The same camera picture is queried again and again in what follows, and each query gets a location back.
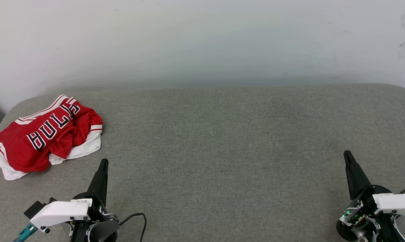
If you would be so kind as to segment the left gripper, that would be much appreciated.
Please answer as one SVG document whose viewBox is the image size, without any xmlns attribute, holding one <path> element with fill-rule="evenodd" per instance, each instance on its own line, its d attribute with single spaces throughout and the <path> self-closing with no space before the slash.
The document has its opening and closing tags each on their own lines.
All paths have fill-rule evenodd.
<svg viewBox="0 0 405 242">
<path fill-rule="evenodd" d="M 114 213 L 108 213 L 107 184 L 108 184 L 107 158 L 101 159 L 98 170 L 95 172 L 87 192 L 75 196 L 73 202 L 89 204 L 88 216 L 84 219 L 73 219 L 73 230 L 118 230 L 120 228 L 118 217 Z"/>
</svg>

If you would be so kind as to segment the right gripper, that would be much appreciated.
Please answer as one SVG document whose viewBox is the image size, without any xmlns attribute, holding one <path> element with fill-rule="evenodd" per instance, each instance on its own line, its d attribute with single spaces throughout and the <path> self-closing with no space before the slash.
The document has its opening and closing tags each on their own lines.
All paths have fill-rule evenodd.
<svg viewBox="0 0 405 242">
<path fill-rule="evenodd" d="M 379 242 L 380 226 L 376 222 L 374 195 L 391 195 L 391 191 L 372 185 L 350 150 L 344 151 L 347 185 L 351 203 L 336 222 L 339 236 L 350 242 Z"/>
</svg>

